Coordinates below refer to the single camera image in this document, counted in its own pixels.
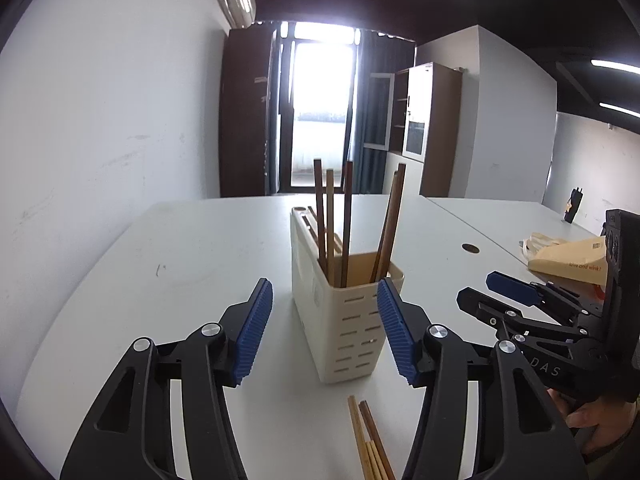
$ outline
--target blue curtain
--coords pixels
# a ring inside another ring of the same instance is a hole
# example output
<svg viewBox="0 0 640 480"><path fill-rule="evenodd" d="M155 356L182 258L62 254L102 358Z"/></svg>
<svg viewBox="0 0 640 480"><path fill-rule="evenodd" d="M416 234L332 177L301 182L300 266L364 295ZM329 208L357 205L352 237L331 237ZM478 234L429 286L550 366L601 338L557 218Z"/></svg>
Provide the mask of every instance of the blue curtain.
<svg viewBox="0 0 640 480"><path fill-rule="evenodd" d="M415 43L379 36L376 32L363 31L358 47L358 97L354 124L354 193L382 193L385 178L386 152L364 147L367 126L375 121L369 116L377 116L379 104L369 97L369 80L372 73L394 73L412 67L415 58Z"/></svg>

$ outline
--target fluorescent tube light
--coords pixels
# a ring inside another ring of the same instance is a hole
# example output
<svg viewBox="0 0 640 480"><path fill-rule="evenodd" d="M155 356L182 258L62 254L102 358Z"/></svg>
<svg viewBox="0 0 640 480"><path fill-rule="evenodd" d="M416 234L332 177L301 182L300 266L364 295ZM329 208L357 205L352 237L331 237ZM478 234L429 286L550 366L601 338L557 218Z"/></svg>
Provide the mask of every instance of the fluorescent tube light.
<svg viewBox="0 0 640 480"><path fill-rule="evenodd" d="M632 72L640 75L640 66L625 65L624 63L616 63L613 61L602 61L600 59L592 59L591 64L593 66L603 66L605 68L615 68L616 70L624 70L625 72Z"/></svg>
<svg viewBox="0 0 640 480"><path fill-rule="evenodd" d="M603 108L609 108L610 110L615 110L617 112L622 112L623 114L633 115L633 117L637 117L640 119L640 113L633 110L627 110L626 108L620 108L619 106L608 105L606 103L600 103L600 106L602 106Z"/></svg>

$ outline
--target blue gripper pad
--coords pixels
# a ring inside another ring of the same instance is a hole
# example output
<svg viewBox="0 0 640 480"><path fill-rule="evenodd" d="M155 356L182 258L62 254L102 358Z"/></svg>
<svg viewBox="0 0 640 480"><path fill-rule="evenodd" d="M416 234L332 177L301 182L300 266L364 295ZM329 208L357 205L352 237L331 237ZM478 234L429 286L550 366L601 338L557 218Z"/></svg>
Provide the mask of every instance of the blue gripper pad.
<svg viewBox="0 0 640 480"><path fill-rule="evenodd" d="M486 277L486 286L489 290L523 305L537 306L540 304L540 295L533 286L497 270Z"/></svg>
<svg viewBox="0 0 640 480"><path fill-rule="evenodd" d="M247 377L254 364L255 355L262 340L273 306L273 285L269 280L260 279L254 293L247 302L250 310L236 338L236 362L233 377L237 384Z"/></svg>
<svg viewBox="0 0 640 480"><path fill-rule="evenodd" d="M418 370L414 363L414 338L407 328L400 306L398 295L394 295L385 283L380 280L378 283L378 312L382 325L385 327L386 338L391 346L391 351L396 360L398 372L409 384L414 384L418 377Z"/></svg>

